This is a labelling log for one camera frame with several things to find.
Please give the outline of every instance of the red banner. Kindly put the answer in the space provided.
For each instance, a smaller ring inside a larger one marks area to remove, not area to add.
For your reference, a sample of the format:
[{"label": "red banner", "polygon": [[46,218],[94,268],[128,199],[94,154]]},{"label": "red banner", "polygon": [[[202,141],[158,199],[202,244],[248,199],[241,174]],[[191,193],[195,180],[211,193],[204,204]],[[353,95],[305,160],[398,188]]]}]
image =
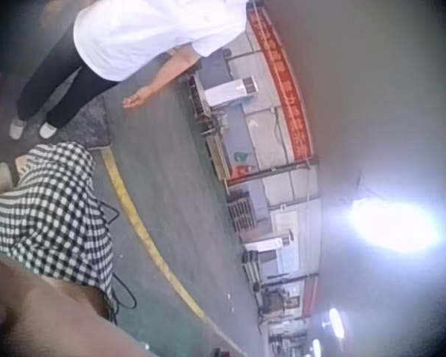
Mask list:
[{"label": "red banner", "polygon": [[249,11],[248,21],[265,55],[266,62],[271,70],[271,76],[277,88],[282,111],[288,126],[294,160],[304,160],[312,156],[312,150],[306,117],[297,92],[296,83],[291,75],[282,46],[268,18],[262,10],[258,10],[257,14],[254,10]]}]

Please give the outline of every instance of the checkered cloth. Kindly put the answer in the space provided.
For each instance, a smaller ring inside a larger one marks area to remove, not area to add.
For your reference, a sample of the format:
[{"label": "checkered cloth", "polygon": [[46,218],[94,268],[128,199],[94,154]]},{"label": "checkered cloth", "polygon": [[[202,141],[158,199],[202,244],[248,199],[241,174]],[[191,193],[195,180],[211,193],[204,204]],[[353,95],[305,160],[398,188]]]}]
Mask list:
[{"label": "checkered cloth", "polygon": [[75,143],[38,145],[0,194],[0,252],[46,277],[94,286],[112,302],[112,241],[94,196],[94,159]]}]

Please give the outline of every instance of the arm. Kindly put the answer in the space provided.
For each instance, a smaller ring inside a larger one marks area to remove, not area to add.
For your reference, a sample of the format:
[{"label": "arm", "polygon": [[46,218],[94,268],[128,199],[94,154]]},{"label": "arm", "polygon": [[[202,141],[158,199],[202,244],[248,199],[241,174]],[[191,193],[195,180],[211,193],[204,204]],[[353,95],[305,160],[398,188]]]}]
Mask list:
[{"label": "arm", "polygon": [[136,94],[124,99],[124,108],[133,108],[141,105],[146,99],[164,87],[167,83],[174,80],[178,75],[185,72],[200,59],[192,45],[181,46],[168,61],[157,72],[154,80],[147,86],[142,87]]}]

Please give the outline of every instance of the pole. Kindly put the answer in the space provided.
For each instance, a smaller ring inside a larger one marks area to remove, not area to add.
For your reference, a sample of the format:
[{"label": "pole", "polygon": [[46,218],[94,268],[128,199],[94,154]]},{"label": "pole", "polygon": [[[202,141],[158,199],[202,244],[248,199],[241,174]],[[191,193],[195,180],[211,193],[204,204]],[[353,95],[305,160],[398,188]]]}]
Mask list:
[{"label": "pole", "polygon": [[280,286],[280,285],[284,285],[284,284],[289,284],[289,283],[296,283],[298,281],[304,281],[305,279],[309,279],[310,277],[318,277],[319,273],[312,273],[312,274],[307,274],[307,275],[303,275],[301,277],[292,277],[291,279],[281,279],[278,281],[274,281],[271,283],[266,283],[266,284],[262,284],[262,288],[271,288],[274,286]]}]

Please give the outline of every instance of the ceiling light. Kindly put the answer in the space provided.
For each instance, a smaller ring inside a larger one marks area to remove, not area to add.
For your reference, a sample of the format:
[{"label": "ceiling light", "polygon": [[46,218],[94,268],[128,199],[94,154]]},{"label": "ceiling light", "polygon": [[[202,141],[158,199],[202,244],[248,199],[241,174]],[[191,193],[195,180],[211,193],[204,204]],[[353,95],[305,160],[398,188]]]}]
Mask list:
[{"label": "ceiling light", "polygon": [[418,251],[437,240],[431,217],[415,205],[361,199],[353,202],[351,218],[364,239],[394,251]]},{"label": "ceiling light", "polygon": [[345,330],[343,329],[342,319],[340,318],[340,314],[337,309],[330,309],[329,317],[335,336],[338,338],[345,338]]},{"label": "ceiling light", "polygon": [[314,353],[314,357],[322,357],[322,350],[320,349],[320,342],[317,339],[312,341],[312,352]]}]

